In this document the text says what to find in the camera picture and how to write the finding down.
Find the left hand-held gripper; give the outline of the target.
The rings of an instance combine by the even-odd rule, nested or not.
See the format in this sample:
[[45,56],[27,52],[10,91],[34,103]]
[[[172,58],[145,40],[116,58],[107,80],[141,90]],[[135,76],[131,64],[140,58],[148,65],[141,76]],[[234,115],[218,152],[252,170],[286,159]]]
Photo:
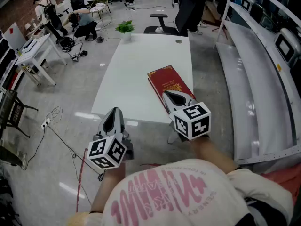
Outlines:
[[107,170],[118,168],[122,162],[134,159],[134,148],[125,129],[122,111],[118,107],[112,108],[101,120],[98,133],[104,136],[89,143],[87,159],[95,166]]

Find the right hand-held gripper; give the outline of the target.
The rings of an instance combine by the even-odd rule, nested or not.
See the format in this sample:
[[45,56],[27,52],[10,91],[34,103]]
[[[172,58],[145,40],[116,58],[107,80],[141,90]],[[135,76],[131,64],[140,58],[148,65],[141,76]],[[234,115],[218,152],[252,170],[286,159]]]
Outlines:
[[164,91],[162,98],[172,120],[170,126],[183,140],[192,141],[211,131],[211,111],[203,102],[177,90]]

